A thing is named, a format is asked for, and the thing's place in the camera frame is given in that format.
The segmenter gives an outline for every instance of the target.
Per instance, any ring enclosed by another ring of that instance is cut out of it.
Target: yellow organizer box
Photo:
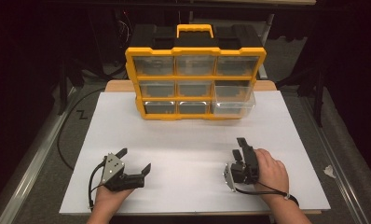
[[[251,25],[136,25],[127,72],[144,119],[241,119],[265,52]]]

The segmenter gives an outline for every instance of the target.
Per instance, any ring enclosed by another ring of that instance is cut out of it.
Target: dark background
[[[347,1],[318,1],[323,7],[347,5]],[[176,12],[165,10],[129,9],[128,13],[132,22],[139,23],[172,25],[178,20]],[[80,64],[70,59],[98,72],[103,63],[123,62],[115,16],[105,8],[47,9],[36,0],[0,2],[0,192],[53,107],[51,94],[62,62],[69,64],[68,75],[75,85],[83,83]],[[325,84],[371,168],[371,1],[363,1],[350,20],[342,19],[335,14],[278,13],[268,38],[309,38],[296,73],[312,66],[327,40],[345,25],[346,32],[335,45],[340,48],[332,49]]]

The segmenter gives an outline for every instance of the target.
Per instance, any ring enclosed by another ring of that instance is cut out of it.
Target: cable
[[[93,210],[93,200],[92,200],[92,195],[91,193],[97,189],[98,187],[102,186],[102,185],[98,185],[97,187],[95,187],[94,189],[91,189],[92,188],[92,179],[93,177],[95,176],[95,173],[101,169],[102,167],[104,167],[104,164],[106,163],[106,158],[107,157],[104,157],[104,160],[98,165],[96,166],[96,168],[92,171],[92,174],[90,175],[90,178],[89,178],[89,185],[88,185],[88,199],[89,199],[89,209],[90,211],[92,212]]]
[[[81,98],[80,100],[77,101],[77,103],[72,107],[72,109],[70,109],[69,113],[67,114],[66,118],[64,119],[63,121],[63,124],[59,130],[59,133],[58,133],[58,138],[57,138],[57,149],[58,149],[58,153],[60,154],[60,157],[61,157],[61,160],[63,161],[63,163],[69,168],[71,169],[72,171],[75,169],[73,166],[71,166],[67,161],[66,159],[64,158],[64,156],[62,155],[62,152],[61,152],[61,148],[60,148],[60,140],[61,140],[61,136],[62,136],[62,131],[63,131],[63,128],[67,122],[67,120],[69,119],[70,115],[72,114],[72,112],[75,110],[76,106],[78,106],[78,104],[81,103],[81,101],[85,100],[87,97],[89,97],[90,95],[92,95],[93,93],[95,92],[98,92],[98,91],[104,91],[104,88],[101,88],[101,89],[98,89],[96,91],[92,91],[90,93],[88,93],[87,95],[85,95],[83,98]]]
[[[274,189],[274,188],[271,188],[261,182],[257,182],[258,184],[268,188],[268,189],[272,189],[273,191],[245,191],[245,190],[241,190],[241,189],[237,189],[235,188],[235,190],[239,193],[242,193],[242,194],[250,194],[250,195],[261,195],[261,194],[279,194],[281,196],[284,197],[284,199],[286,200],[291,200],[293,202],[296,203],[296,205],[299,206],[299,203],[298,203],[298,200],[296,199],[296,197],[294,197],[293,195],[291,195],[290,193],[286,193],[286,192],[283,192],[283,191],[280,191],[278,189]]]
[[[127,28],[127,38],[124,41],[124,44],[121,45],[121,43],[119,43],[120,44],[119,47],[124,48],[126,46],[126,44],[128,43],[128,41],[130,39],[130,36],[131,36],[130,27],[123,21],[118,21],[118,22],[122,25],[122,31],[120,31],[120,33],[119,33],[119,41],[121,41],[121,37],[124,34],[124,30],[125,30],[125,28]]]
[[[181,19],[180,11],[177,11],[177,16],[178,16],[179,24],[181,24],[182,19]]]
[[[128,25],[130,26],[131,34],[132,34],[133,33],[133,29],[132,29],[132,24],[131,24],[130,18],[128,17],[128,12],[126,12],[125,10],[122,10],[122,13],[124,14],[125,18],[128,21]]]
[[[89,70],[91,73],[93,73],[94,75],[96,75],[96,76],[98,76],[98,77],[100,77],[100,78],[102,78],[102,79],[104,79],[104,80],[106,80],[106,81],[113,80],[113,78],[112,78],[111,76],[114,76],[113,74],[117,74],[117,73],[122,72],[121,70],[123,69],[123,68],[121,67],[121,68],[119,68],[118,70],[116,70],[115,72],[113,72],[113,73],[107,75],[107,74],[105,74],[105,73],[102,72],[102,71],[98,71],[97,69],[95,69],[95,68],[93,68],[93,67],[91,67],[91,66],[89,66],[89,65],[87,65],[87,64],[85,64],[85,63],[82,63],[82,62],[79,61],[78,59],[70,58],[70,60],[73,62],[73,64],[74,64],[75,66],[78,66],[78,68],[79,68],[80,70],[82,70],[82,69],[87,69],[87,70]]]

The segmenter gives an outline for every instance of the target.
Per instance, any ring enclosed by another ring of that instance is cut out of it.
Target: human hand
[[[115,192],[105,186],[98,187],[88,223],[109,223],[112,216],[133,191],[134,189],[125,189]]]
[[[281,161],[276,161],[275,159],[273,159],[270,153],[265,149],[259,148],[256,149],[254,152],[255,156],[257,157],[259,166],[258,182],[282,192],[289,192],[288,174],[284,164]],[[259,183],[254,185],[255,190],[272,190]],[[283,196],[277,194],[262,194],[261,198],[268,206],[271,206],[271,204],[274,203],[274,201],[276,201],[277,199],[282,200]]]

